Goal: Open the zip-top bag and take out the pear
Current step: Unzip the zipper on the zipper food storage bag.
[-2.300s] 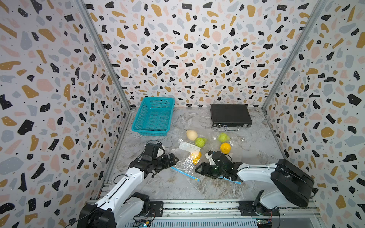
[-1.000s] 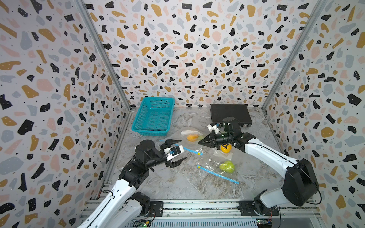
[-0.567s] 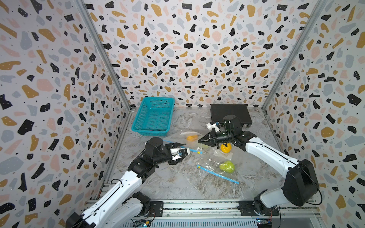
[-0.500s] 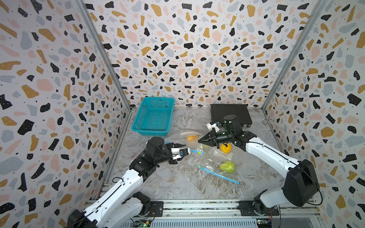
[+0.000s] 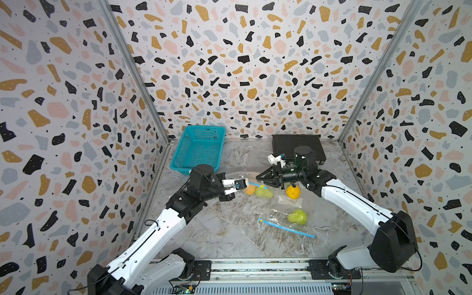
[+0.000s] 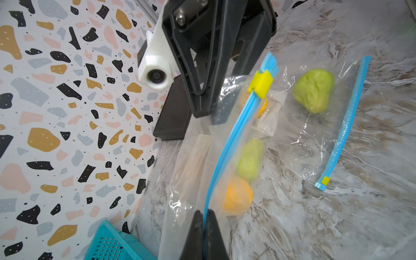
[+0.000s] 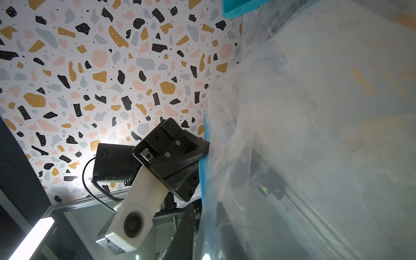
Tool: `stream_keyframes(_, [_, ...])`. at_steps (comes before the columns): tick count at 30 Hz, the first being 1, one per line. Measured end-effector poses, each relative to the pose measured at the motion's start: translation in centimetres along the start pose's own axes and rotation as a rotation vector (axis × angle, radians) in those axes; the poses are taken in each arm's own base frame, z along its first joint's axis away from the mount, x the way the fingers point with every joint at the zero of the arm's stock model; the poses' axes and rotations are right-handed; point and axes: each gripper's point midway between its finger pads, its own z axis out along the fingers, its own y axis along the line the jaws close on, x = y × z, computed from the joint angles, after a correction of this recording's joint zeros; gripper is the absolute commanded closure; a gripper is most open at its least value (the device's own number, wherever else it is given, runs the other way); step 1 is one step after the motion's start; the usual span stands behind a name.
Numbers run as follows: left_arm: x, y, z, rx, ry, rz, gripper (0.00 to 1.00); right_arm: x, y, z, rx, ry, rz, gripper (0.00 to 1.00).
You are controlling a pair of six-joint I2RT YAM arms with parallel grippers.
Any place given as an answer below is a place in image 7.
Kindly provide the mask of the clear zip-top bag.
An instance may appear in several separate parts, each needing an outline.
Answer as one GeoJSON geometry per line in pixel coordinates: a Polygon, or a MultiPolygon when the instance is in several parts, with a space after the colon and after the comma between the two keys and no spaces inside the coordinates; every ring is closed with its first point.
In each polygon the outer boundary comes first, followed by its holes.
{"type": "Polygon", "coordinates": [[[196,260],[416,257],[415,1],[270,1],[209,88],[196,260]]]}

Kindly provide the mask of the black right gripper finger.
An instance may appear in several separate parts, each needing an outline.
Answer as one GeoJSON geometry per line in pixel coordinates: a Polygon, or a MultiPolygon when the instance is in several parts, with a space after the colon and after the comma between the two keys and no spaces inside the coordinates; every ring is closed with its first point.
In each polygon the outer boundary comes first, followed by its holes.
{"type": "Polygon", "coordinates": [[[192,260],[194,237],[194,206],[188,205],[163,260],[192,260]]]}

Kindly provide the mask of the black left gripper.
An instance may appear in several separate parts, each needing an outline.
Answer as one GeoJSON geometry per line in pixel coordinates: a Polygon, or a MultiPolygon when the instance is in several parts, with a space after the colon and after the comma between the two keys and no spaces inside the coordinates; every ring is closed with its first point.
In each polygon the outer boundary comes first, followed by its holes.
{"type": "Polygon", "coordinates": [[[199,160],[209,153],[209,146],[208,141],[168,118],[134,147],[132,154],[174,196],[189,202],[199,185],[199,160]]]}

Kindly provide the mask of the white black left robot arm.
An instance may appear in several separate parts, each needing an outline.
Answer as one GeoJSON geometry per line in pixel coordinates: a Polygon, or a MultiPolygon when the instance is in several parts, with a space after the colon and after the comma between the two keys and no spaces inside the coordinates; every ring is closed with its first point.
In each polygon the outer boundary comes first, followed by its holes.
{"type": "Polygon", "coordinates": [[[162,120],[138,145],[99,144],[93,158],[92,184],[116,206],[108,209],[116,213],[122,199],[100,187],[99,182],[122,181],[132,187],[139,170],[148,168],[168,189],[156,215],[163,216],[184,210],[199,185],[199,161],[208,154],[210,143],[182,129],[174,119],[162,120]]]}

